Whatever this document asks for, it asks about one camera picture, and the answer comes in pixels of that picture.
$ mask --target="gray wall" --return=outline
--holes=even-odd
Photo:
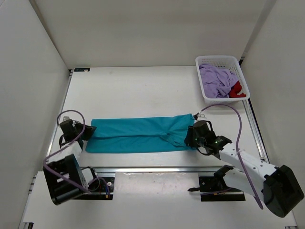
[[[28,0],[0,0],[0,228],[18,228],[69,72]]]
[[[265,0],[31,0],[69,68],[195,65],[246,47]]]
[[[277,0],[242,69],[271,162],[291,167],[305,191],[305,1]],[[305,229],[305,200],[295,210]]]

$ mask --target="purple cloth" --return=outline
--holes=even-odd
[[[216,68],[210,64],[199,65],[205,96],[208,98],[229,98],[231,88],[238,77],[229,69]]]

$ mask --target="towel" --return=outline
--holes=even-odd
[[[225,68],[216,68],[210,64],[199,65],[205,96],[208,98],[228,98],[231,88],[238,77]]]
[[[93,119],[88,153],[148,153],[191,149],[184,139],[192,114],[175,117]]]

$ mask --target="laundry basket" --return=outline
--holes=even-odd
[[[227,68],[231,72],[235,73],[239,79],[240,85],[242,86],[241,92],[245,93],[246,97],[244,97],[244,98],[208,98],[208,97],[206,97],[205,93],[204,93],[204,89],[203,89],[203,83],[201,80],[200,71],[199,71],[199,65],[201,65],[203,63],[208,63],[217,68]],[[233,57],[233,56],[198,56],[196,58],[196,67],[197,67],[198,78],[199,78],[200,87],[201,87],[202,95],[204,97],[205,104],[230,104],[230,103],[236,103],[238,101],[246,100],[246,99],[250,98],[250,92],[249,92],[247,83],[244,79],[242,70],[235,57]]]

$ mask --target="teal cloth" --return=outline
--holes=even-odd
[[[88,153],[148,153],[191,149],[184,139],[192,114],[176,117],[93,119]]]

